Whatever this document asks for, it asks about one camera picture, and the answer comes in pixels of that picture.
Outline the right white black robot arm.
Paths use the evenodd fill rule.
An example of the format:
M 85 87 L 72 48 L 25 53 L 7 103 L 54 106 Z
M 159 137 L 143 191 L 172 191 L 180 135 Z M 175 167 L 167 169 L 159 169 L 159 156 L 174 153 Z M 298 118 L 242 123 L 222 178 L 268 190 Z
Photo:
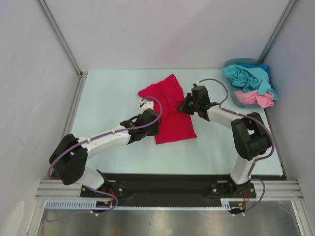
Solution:
M 197 113 L 206 121 L 231 129 L 238 157 L 222 195 L 239 197 L 250 184 L 256 161 L 273 143 L 261 116 L 257 112 L 241 115 L 224 109 L 220 103 L 211 102 L 205 86 L 191 89 L 177 110 L 188 115 Z

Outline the red t shirt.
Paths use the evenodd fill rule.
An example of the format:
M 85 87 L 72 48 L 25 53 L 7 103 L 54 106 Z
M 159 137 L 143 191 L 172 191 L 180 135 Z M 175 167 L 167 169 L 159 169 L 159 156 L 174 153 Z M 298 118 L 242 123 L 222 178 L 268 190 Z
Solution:
M 184 92 L 174 74 L 140 90 L 138 95 L 152 96 L 161 103 L 154 101 L 154 110 L 162 112 L 159 134 L 155 135 L 157 145 L 197 137 L 190 115 L 177 110 L 184 101 Z

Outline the left aluminium frame post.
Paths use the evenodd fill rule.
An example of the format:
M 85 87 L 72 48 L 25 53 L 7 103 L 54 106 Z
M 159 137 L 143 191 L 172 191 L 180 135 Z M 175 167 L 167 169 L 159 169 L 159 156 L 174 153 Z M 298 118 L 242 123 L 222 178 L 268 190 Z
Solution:
M 74 56 L 67 40 L 65 39 L 65 37 L 64 37 L 64 35 L 63 35 L 59 25 L 58 25 L 58 22 L 56 21 L 49 5 L 47 4 L 47 2 L 45 0 L 36 0 L 36 3 L 38 4 L 39 9 L 41 10 L 43 16 L 45 17 L 52 33 L 56 37 L 61 49 L 63 50 L 63 52 L 66 56 L 66 58 L 70 62 L 71 67 L 75 71 L 76 75 L 79 78 L 82 78 L 85 75 L 85 73 L 80 69 L 79 64 L 78 64 L 77 60 L 75 59 L 75 56 Z

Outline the grey plastic bin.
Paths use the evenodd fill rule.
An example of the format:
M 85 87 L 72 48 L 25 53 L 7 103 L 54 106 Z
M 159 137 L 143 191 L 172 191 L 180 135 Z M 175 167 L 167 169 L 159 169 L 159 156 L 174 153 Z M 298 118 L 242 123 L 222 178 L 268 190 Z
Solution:
M 270 66 L 255 59 L 230 59 L 222 69 L 233 102 L 242 108 L 267 108 L 279 96 L 271 82 Z

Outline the aluminium frame post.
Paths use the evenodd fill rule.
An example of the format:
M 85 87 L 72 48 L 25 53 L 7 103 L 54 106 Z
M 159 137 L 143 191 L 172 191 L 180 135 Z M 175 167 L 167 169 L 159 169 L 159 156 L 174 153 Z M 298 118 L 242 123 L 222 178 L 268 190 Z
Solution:
M 286 7 L 284 8 L 273 32 L 271 33 L 262 53 L 258 58 L 258 62 L 263 64 L 271 52 L 272 47 L 274 46 L 276 40 L 281 34 L 282 29 L 284 28 L 285 24 L 289 20 L 291 14 L 293 13 L 296 5 L 298 4 L 299 0 L 289 0 Z
M 59 25 L 58 25 L 58 22 L 56 21 L 49 5 L 47 4 L 47 2 L 45 0 L 36 0 L 36 3 L 38 4 L 39 9 L 41 10 L 43 16 L 45 17 L 52 33 L 56 37 L 61 49 L 63 50 L 63 52 L 66 56 L 66 58 L 70 62 L 71 67 L 75 71 L 76 75 L 79 78 L 82 78 L 85 75 L 85 73 L 80 69 L 79 64 L 78 64 L 77 60 L 75 59 L 75 56 L 74 56 L 67 40 L 65 39 L 65 37 L 64 37 L 64 35 L 63 35 Z

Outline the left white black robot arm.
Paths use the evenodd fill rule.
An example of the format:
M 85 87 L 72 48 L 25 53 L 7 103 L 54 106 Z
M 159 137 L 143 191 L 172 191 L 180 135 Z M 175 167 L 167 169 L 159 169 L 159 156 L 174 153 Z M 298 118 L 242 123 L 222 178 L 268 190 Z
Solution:
M 103 134 L 85 138 L 76 138 L 73 134 L 64 136 L 49 158 L 51 167 L 48 173 L 55 171 L 64 185 L 78 183 L 97 196 L 106 195 L 111 188 L 110 182 L 100 170 L 87 167 L 87 161 L 109 148 L 130 145 L 157 135 L 160 116 L 148 108 Z

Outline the dark blue t shirt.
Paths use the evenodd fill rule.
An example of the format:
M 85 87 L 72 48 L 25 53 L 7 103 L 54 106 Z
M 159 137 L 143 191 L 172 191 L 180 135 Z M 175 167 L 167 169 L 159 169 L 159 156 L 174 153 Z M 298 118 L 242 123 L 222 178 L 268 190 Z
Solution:
M 268 75 L 270 75 L 270 67 L 266 64 L 249 64 L 249 63 L 237 63 L 237 65 L 245 67 L 245 68 L 261 68 L 262 70 L 264 70 L 266 73 L 268 73 Z

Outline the right aluminium frame post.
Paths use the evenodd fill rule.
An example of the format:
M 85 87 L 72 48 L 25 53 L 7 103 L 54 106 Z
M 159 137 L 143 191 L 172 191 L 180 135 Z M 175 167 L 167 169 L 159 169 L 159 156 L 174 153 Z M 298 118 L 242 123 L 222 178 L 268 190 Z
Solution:
M 293 13 L 296 5 L 298 4 L 299 0 L 289 0 L 286 7 L 284 8 L 273 32 L 271 33 L 262 53 L 258 58 L 258 62 L 263 64 L 271 52 L 272 47 L 274 46 L 276 40 L 281 34 L 282 29 L 284 28 L 285 24 L 289 20 L 291 14 Z

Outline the pink t shirt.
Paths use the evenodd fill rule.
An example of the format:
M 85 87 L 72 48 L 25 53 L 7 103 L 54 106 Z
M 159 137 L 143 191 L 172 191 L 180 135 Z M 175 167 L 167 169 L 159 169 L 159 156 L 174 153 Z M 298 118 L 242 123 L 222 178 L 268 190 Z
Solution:
M 273 93 L 258 94 L 258 90 L 244 92 L 238 90 L 234 92 L 237 100 L 243 104 L 256 104 L 265 109 L 274 105 L 275 96 Z

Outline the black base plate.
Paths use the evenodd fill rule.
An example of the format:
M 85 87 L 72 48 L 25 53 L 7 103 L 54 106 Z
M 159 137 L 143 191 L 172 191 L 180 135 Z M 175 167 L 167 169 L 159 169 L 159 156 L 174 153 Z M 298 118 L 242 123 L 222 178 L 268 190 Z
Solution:
M 229 175 L 105 174 L 102 191 L 120 207 L 218 207 L 221 199 L 256 198 L 254 184 L 234 184 Z

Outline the light blue t shirt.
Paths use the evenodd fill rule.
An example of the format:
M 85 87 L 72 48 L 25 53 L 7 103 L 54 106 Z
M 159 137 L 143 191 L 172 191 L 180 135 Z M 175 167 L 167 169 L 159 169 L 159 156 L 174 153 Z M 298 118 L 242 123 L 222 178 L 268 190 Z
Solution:
M 231 85 L 241 88 L 244 92 L 258 90 L 258 94 L 273 93 L 275 100 L 279 99 L 277 92 L 269 83 L 269 75 L 261 68 L 245 68 L 233 64 L 222 69 L 224 76 Z

